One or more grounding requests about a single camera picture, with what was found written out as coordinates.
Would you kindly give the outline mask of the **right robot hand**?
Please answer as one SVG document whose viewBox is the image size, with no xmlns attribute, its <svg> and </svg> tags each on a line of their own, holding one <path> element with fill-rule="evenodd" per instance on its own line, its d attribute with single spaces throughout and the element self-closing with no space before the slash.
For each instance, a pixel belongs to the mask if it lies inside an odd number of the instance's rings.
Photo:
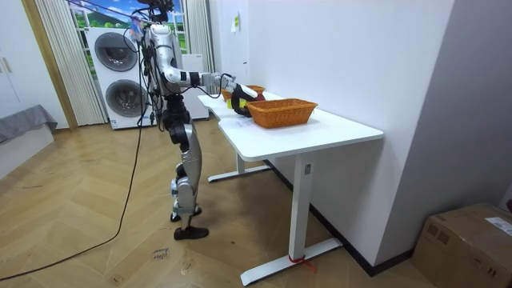
<svg viewBox="0 0 512 288">
<path fill-rule="evenodd" d="M 231 107 L 237 114 L 250 118 L 251 114 L 249 110 L 245 106 L 242 107 L 240 101 L 255 102 L 257 97 L 258 94 L 255 91 L 236 83 L 231 92 Z"/>
</svg>

